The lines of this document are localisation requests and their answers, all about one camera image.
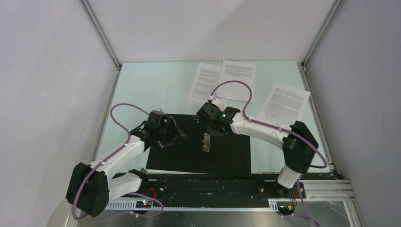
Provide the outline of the metal folder clip mechanism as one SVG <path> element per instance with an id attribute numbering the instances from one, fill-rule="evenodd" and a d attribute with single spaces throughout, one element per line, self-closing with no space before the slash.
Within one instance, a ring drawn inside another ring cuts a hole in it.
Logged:
<path id="1" fill-rule="evenodd" d="M 204 133 L 202 143 L 203 143 L 202 151 L 205 153 L 209 153 L 209 151 L 210 151 L 210 135 L 208 133 Z"/>

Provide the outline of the red black clip folder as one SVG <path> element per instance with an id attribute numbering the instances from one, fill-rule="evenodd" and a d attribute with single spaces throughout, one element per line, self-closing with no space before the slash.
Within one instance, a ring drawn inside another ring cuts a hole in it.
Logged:
<path id="1" fill-rule="evenodd" d="M 211 136 L 209 150 L 204 151 L 207 124 L 195 115 L 174 114 L 173 118 L 185 136 L 177 138 L 171 146 L 152 146 L 147 169 L 233 176 L 251 173 L 250 137 Z"/>

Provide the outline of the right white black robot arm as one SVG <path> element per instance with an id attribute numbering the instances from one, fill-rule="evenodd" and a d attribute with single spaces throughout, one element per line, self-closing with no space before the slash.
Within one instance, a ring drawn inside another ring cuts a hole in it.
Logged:
<path id="1" fill-rule="evenodd" d="M 317 140 L 300 121 L 280 126 L 253 119 L 237 108 L 224 106 L 218 100 L 205 102 L 196 114 L 217 135 L 245 135 L 282 150 L 285 163 L 275 184 L 275 192 L 282 198 L 293 193 L 294 184 L 301 175 L 307 173 L 318 151 Z"/>

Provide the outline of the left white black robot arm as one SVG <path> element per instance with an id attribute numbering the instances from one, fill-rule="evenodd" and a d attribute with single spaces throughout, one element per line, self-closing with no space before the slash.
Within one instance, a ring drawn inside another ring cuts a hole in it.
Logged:
<path id="1" fill-rule="evenodd" d="M 147 120 L 127 133 L 127 139 L 115 151 L 90 164 L 79 163 L 74 167 L 66 193 L 74 219 L 82 220 L 87 215 L 96 217 L 108 202 L 131 192 L 138 197 L 146 196 L 149 183 L 137 174 L 115 175 L 148 148 L 164 148 L 185 136 L 173 116 L 160 111 L 150 112 Z"/>

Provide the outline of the left printed paper sheet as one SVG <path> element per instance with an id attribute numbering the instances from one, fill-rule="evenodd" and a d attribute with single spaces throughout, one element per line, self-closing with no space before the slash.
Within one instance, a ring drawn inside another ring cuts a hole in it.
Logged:
<path id="1" fill-rule="evenodd" d="M 220 73 L 221 66 L 199 63 L 187 101 L 193 105 L 203 105 L 219 84 Z"/>

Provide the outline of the printed paper sheet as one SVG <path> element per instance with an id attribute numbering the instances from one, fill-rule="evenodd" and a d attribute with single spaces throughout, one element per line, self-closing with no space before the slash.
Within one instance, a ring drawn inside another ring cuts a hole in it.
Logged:
<path id="1" fill-rule="evenodd" d="M 232 80 L 241 81 L 254 93 L 256 68 L 255 63 L 223 60 L 219 84 Z M 218 97 L 226 99 L 248 101 L 250 93 L 248 88 L 241 83 L 227 83 L 218 88 L 216 94 Z"/>
<path id="2" fill-rule="evenodd" d="M 275 123 L 293 124 L 303 119 L 310 92 L 275 81 L 258 118 Z"/>
<path id="3" fill-rule="evenodd" d="M 203 105 L 219 84 L 220 73 L 221 66 L 199 63 L 187 101 L 193 105 Z"/>

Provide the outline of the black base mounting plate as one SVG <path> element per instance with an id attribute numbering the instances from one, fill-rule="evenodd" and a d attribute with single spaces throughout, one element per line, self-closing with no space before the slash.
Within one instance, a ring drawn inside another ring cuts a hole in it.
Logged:
<path id="1" fill-rule="evenodd" d="M 280 187 L 276 174 L 223 176 L 208 174 L 149 174 L 138 193 L 156 198 L 170 206 L 257 207 L 268 201 L 306 198 L 303 183 L 291 189 Z"/>

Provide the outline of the middle printed paper sheet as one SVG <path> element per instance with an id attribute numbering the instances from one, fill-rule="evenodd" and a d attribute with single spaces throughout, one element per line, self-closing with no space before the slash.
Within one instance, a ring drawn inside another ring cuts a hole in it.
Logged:
<path id="1" fill-rule="evenodd" d="M 232 80 L 241 81 L 254 93 L 256 68 L 255 63 L 223 60 L 219 84 Z M 248 101 L 250 93 L 248 88 L 241 83 L 227 83 L 218 88 L 216 94 L 218 97 L 226 99 Z"/>

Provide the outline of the right printed paper sheet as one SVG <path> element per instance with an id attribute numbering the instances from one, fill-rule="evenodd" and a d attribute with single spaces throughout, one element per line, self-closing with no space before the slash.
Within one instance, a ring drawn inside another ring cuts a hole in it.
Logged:
<path id="1" fill-rule="evenodd" d="M 310 92 L 275 81 L 258 118 L 275 123 L 293 124 L 303 119 Z"/>

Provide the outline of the left controller board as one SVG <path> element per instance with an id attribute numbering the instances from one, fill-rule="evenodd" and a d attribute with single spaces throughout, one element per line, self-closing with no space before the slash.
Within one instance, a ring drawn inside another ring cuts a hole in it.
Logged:
<path id="1" fill-rule="evenodd" d="M 152 204 L 153 204 L 152 201 L 140 200 L 136 201 L 135 208 L 137 209 L 151 208 Z"/>

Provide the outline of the controller board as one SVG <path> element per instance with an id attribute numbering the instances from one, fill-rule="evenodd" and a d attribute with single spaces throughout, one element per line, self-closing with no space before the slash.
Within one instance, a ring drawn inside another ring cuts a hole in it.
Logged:
<path id="1" fill-rule="evenodd" d="M 137 209 L 151 208 L 152 204 L 153 204 L 152 201 L 140 200 L 136 201 L 135 208 Z"/>
<path id="2" fill-rule="evenodd" d="M 295 212 L 296 206 L 288 205 L 288 206 L 278 206 L 278 211 L 277 213 L 280 216 L 293 216 Z"/>

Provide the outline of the right controller board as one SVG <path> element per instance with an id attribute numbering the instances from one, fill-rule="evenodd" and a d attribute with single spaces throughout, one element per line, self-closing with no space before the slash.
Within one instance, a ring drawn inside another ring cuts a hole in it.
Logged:
<path id="1" fill-rule="evenodd" d="M 277 213 L 280 216 L 293 216 L 295 212 L 296 206 L 288 205 L 288 206 L 278 206 L 278 211 Z"/>

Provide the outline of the aluminium frame profile left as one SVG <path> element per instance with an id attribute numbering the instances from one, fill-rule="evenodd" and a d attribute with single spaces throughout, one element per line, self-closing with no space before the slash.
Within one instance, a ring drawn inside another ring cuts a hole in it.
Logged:
<path id="1" fill-rule="evenodd" d="M 100 42 L 102 43 L 104 49 L 106 50 L 106 53 L 108 54 L 110 60 L 112 61 L 114 67 L 116 68 L 117 71 L 120 71 L 122 64 L 119 61 L 93 7 L 91 6 L 91 3 L 88 0 L 79 0 L 79 2 L 81 4 L 86 16 L 88 17 L 88 20 L 89 20 L 90 24 L 92 25 L 95 33 L 97 34 Z"/>

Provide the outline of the aluminium frame profile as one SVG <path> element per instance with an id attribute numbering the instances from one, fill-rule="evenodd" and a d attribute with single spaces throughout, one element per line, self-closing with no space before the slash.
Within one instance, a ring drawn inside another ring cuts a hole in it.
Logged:
<path id="1" fill-rule="evenodd" d="M 323 41 L 325 35 L 329 31 L 331 25 L 333 24 L 335 18 L 337 17 L 341 7 L 345 3 L 345 0 L 335 0 L 327 15 L 325 16 L 315 38 L 312 41 L 312 44 L 310 45 L 308 51 L 306 52 L 305 57 L 301 61 L 301 66 L 302 68 L 306 68 L 307 64 L 311 60 L 312 56 L 316 52 L 317 48 L 319 47 L 320 43 Z"/>
<path id="2" fill-rule="evenodd" d="M 116 68 L 117 71 L 120 71 L 122 64 L 119 61 L 93 7 L 91 6 L 91 3 L 88 0 L 79 0 L 79 2 L 81 4 L 86 16 L 88 17 L 88 20 L 89 20 L 90 24 L 92 25 L 95 33 L 97 34 L 100 42 L 102 43 L 104 49 L 106 50 L 106 53 L 108 54 L 110 60 L 112 61 L 114 67 Z"/>

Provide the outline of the aluminium frame profile right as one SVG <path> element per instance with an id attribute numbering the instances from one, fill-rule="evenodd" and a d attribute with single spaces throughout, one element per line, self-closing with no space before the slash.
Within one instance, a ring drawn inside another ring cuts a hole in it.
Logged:
<path id="1" fill-rule="evenodd" d="M 312 41 L 312 44 L 310 45 L 308 51 L 306 52 L 305 57 L 301 61 L 301 66 L 302 68 L 306 68 L 307 64 L 311 60 L 312 56 L 316 52 L 317 48 L 319 47 L 320 43 L 323 41 L 325 35 L 329 31 L 331 25 L 333 24 L 335 18 L 337 17 L 341 7 L 345 3 L 345 0 L 335 0 L 327 15 L 325 16 L 315 38 Z"/>

